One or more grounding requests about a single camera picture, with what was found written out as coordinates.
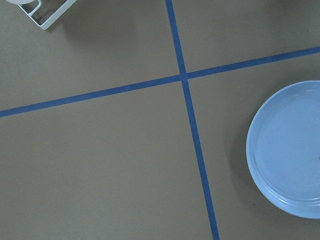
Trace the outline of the light blue plate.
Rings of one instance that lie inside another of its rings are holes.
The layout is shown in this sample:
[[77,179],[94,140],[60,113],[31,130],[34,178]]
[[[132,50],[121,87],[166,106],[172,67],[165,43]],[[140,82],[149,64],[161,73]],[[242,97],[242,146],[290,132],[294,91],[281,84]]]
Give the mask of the light blue plate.
[[252,119],[245,151],[254,183],[273,205],[319,219],[320,82],[297,82],[270,96]]

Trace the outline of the blue tape line lengthwise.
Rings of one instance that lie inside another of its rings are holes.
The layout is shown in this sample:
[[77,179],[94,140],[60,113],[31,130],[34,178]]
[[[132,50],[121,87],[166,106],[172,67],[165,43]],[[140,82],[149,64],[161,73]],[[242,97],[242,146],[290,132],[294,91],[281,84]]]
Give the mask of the blue tape line lengthwise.
[[183,95],[184,95],[195,155],[197,159],[197,165],[198,165],[210,230],[211,230],[212,238],[214,240],[219,240],[220,234],[218,230],[218,224],[216,220],[216,214],[215,214],[214,204],[212,200],[211,189],[210,189],[210,184],[209,184],[207,170],[206,170],[206,164],[205,164],[200,136],[198,132],[198,126],[197,126],[197,121],[196,121],[196,116],[195,116],[195,111],[194,111],[194,106],[193,106],[193,101],[191,96],[191,90],[189,86],[189,78],[186,71],[186,66],[185,66],[185,61],[184,61],[184,56],[183,56],[183,51],[182,51],[182,46],[181,46],[181,41],[179,36],[179,30],[178,30],[178,25],[177,25],[176,16],[175,16],[174,5],[171,0],[167,0],[165,2],[165,5],[166,5],[170,29],[171,29],[175,56],[177,60],[178,70],[179,70],[179,78],[180,78],[182,89],[183,89]]

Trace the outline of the blue tape line crosswise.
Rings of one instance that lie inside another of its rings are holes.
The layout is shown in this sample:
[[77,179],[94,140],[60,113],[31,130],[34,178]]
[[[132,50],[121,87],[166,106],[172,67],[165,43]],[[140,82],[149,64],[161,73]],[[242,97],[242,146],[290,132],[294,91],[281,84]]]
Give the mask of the blue tape line crosswise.
[[[253,66],[264,65],[264,64],[269,64],[269,63],[274,63],[274,62],[279,62],[279,61],[284,61],[288,59],[294,59],[294,58],[299,58],[299,57],[304,57],[304,56],[319,54],[319,53],[320,53],[320,48],[317,46],[317,47],[312,47],[312,48],[307,48],[307,49],[302,49],[297,51],[291,51],[291,52],[226,64],[222,66],[192,71],[192,72],[186,73],[186,76],[188,79],[195,79],[199,77],[205,77],[209,75],[230,72],[233,70],[249,68]],[[88,92],[84,94],[49,100],[45,102],[39,102],[35,104],[5,109],[0,111],[0,116],[3,118],[3,117],[12,116],[12,115],[18,115],[18,114],[23,114],[27,112],[33,112],[33,111],[38,111],[42,109],[116,95],[120,93],[131,92],[131,91],[140,90],[144,88],[150,88],[150,87],[175,83],[181,80],[182,78],[179,75],[167,76],[163,78],[133,83],[129,85],[123,85],[123,86],[113,87],[109,89],[98,90],[94,92]]]

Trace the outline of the white upturned cup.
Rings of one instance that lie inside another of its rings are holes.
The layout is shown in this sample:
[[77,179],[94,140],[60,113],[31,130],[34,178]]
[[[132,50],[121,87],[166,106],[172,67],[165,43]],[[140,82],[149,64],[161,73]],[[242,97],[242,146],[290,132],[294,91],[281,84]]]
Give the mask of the white upturned cup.
[[24,4],[29,4],[34,0],[6,0],[6,1],[15,5],[24,5]]

